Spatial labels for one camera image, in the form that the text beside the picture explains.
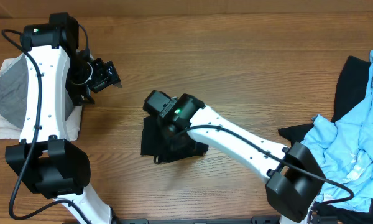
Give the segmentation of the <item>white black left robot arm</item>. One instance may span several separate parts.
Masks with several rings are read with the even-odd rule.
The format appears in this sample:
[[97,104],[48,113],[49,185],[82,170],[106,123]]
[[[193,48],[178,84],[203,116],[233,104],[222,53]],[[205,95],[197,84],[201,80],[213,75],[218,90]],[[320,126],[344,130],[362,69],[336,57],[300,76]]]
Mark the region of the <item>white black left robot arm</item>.
[[79,48],[82,30],[74,17],[60,12],[19,34],[16,47],[28,71],[27,108],[19,143],[6,148],[5,158],[17,185],[43,195],[50,206],[63,205],[80,223],[118,223],[92,187],[88,156],[70,142],[66,127],[67,99],[75,106],[92,104],[92,93],[121,84],[112,62]]

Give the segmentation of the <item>black t-shirt with white logo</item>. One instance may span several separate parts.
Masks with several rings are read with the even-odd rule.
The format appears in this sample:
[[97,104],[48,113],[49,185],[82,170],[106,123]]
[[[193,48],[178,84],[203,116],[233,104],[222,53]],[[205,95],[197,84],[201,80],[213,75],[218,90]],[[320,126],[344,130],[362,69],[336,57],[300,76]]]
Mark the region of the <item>black t-shirt with white logo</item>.
[[188,136],[182,136],[175,142],[167,142],[162,130],[153,116],[143,119],[143,130],[140,154],[153,156],[155,164],[170,163],[193,156],[204,156],[208,151],[208,145],[191,140]]

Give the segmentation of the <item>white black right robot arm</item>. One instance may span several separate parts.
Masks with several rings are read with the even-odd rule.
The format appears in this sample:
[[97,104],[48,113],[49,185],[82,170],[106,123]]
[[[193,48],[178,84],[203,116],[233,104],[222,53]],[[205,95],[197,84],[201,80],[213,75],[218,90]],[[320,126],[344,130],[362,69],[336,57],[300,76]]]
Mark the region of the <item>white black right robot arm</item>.
[[260,138],[187,94],[171,98],[156,91],[144,108],[157,117],[171,142],[191,139],[206,144],[256,173],[265,184],[268,203],[281,214],[281,223],[310,222],[324,174],[306,146],[287,147]]

